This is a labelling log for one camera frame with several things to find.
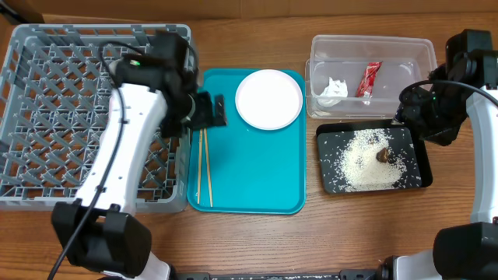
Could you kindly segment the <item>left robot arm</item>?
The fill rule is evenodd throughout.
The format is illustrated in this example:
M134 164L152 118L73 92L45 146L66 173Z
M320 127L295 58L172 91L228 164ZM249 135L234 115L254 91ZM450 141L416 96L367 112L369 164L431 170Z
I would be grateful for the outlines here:
M96 158L72 202L58 202L51 223L60 261L106 279L169 279L171 266L152 251L150 230L135 217L136 196L156 133L179 137L226 125L222 96L198 88L195 49L158 31L149 53L130 47L105 64L113 83L108 121Z

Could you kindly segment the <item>red snack wrapper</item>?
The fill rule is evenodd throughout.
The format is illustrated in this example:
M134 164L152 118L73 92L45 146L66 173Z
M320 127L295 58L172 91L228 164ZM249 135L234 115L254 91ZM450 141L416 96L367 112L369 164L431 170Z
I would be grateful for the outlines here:
M370 104L370 98L372 97L374 81L377 73L381 69L383 62L369 62L363 73L363 76L359 82L359 86L356 90L356 98L363 99L362 103L365 105Z

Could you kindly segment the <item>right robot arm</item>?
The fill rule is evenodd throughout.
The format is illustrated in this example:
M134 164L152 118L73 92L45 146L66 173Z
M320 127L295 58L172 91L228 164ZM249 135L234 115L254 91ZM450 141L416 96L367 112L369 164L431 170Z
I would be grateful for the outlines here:
M450 145L470 120L475 196L470 222L442 229L433 247L389 257L378 279L495 279L497 277L497 51L491 33L463 30L446 43L446 61L428 79L406 86L394 121L414 136Z

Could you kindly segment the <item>wooden chopstick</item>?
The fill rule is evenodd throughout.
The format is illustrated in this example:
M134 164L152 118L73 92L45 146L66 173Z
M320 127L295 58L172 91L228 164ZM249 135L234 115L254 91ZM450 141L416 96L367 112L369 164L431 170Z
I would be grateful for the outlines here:
M202 192L202 143L203 143L203 131L199 131L198 134L198 179L197 179L197 203L200 205L201 202L201 192Z
M207 171L207 180L208 180L208 189L209 189L209 204L210 207L213 207L213 197L212 197L212 179L211 179L211 168L210 168L210 157L209 157L209 139L208 139L208 131L205 128L204 132L204 141L205 141L205 157L206 157L206 171Z

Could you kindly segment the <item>white tissue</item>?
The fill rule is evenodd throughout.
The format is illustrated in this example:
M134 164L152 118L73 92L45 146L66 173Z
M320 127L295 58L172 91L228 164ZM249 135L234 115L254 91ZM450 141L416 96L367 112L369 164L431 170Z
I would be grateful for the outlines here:
M340 79L328 79L328 85L319 95L317 102L322 107L332 107L348 96L347 84Z

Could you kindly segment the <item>brown meat piece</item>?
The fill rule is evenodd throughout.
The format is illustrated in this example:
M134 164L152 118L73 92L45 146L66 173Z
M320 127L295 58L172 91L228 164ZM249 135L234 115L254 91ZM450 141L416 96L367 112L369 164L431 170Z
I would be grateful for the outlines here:
M389 161L389 149L387 147L382 148L377 154L376 159L380 163L387 163Z

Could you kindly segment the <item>large white plate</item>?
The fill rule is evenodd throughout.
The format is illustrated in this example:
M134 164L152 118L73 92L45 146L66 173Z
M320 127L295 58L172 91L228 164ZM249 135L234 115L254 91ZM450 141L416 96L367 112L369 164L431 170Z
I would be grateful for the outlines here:
M293 123L303 106L303 93L289 74L274 69L251 73L237 88L238 114L250 126L274 131Z

